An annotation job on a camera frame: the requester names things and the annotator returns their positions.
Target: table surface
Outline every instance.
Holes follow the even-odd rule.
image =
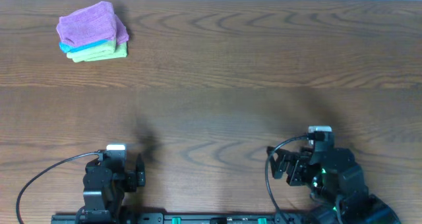
[[[146,161],[126,204],[272,212],[265,149],[309,125],[331,125],[370,192],[422,222],[420,2],[107,0],[129,56],[73,63],[58,18],[98,1],[0,0],[0,223],[17,223],[42,169],[111,142]],[[25,222],[81,207],[91,159],[34,182]],[[281,208],[315,206],[308,188],[271,184]]]

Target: wooden table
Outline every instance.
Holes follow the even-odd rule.
[[[111,142],[146,160],[126,204],[272,212],[265,149],[309,125],[331,125],[370,191],[422,222],[421,2],[106,0],[129,56],[73,63],[58,18],[98,1],[0,0],[1,223],[42,169]],[[81,207],[92,158],[30,186],[25,222]],[[281,208],[314,206],[308,188],[271,184]]]

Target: green connector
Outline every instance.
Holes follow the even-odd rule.
[[[182,219],[180,217],[173,217],[171,218],[171,224],[180,224]]]
[[[266,224],[266,218],[258,218],[258,224]]]

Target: folded towel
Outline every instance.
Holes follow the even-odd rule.
[[[80,47],[99,40],[116,38],[116,19],[113,5],[101,1],[91,7],[62,16],[57,25],[60,40],[72,47]]]
[[[60,49],[64,52],[64,53],[68,53],[68,52],[71,52],[71,53],[76,53],[77,51],[81,51],[81,50],[84,50],[84,49],[89,49],[89,48],[91,48],[91,47],[95,47],[95,46],[97,46],[97,45],[100,45],[100,44],[102,44],[102,43],[105,43],[105,42],[107,42],[108,40],[98,40],[97,42],[94,42],[94,43],[89,43],[89,44],[87,44],[87,45],[82,45],[82,46],[80,46],[80,47],[72,47],[72,46],[70,46],[70,45],[67,45],[67,44],[65,44],[65,43],[63,43],[63,42],[60,42],[59,43],[59,47],[60,47]]]
[[[125,42],[116,46],[116,51],[114,51],[114,53],[112,54],[85,59],[85,61],[89,62],[89,61],[99,61],[99,60],[105,60],[105,59],[116,59],[116,58],[126,57],[126,56],[127,56],[127,43]]]
[[[89,49],[85,49],[76,53],[67,53],[67,57],[73,59],[75,63],[85,61],[87,59],[93,57],[101,57],[104,55],[109,55],[114,53],[116,50],[116,40],[108,41],[97,45],[95,47],[91,47]]]

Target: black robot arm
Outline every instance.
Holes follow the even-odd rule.
[[[309,147],[300,152],[276,150],[270,158],[272,176],[287,173],[290,186],[306,185],[311,198],[336,210],[339,223],[400,223],[397,215],[375,195],[369,195],[363,170],[349,149],[334,147],[331,128],[310,127]],[[269,147],[267,153],[274,149]]]
[[[125,162],[125,145],[111,144],[86,164],[83,223],[118,223],[125,193],[145,186],[145,166],[140,154],[135,171],[125,171]]]

